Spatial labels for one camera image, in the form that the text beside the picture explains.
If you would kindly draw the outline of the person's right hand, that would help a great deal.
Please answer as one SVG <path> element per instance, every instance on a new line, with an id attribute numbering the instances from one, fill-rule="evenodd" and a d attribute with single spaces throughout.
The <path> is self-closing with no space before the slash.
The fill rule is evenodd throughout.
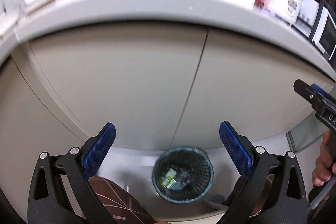
<path id="1" fill-rule="evenodd" d="M 314 186 L 322 186 L 335 174 L 335 164 L 333 164 L 333 157 L 328 147 L 330 134 L 331 131 L 326 130 L 322 136 L 319 157 L 315 161 L 315 169 L 312 173 L 312 183 Z"/>

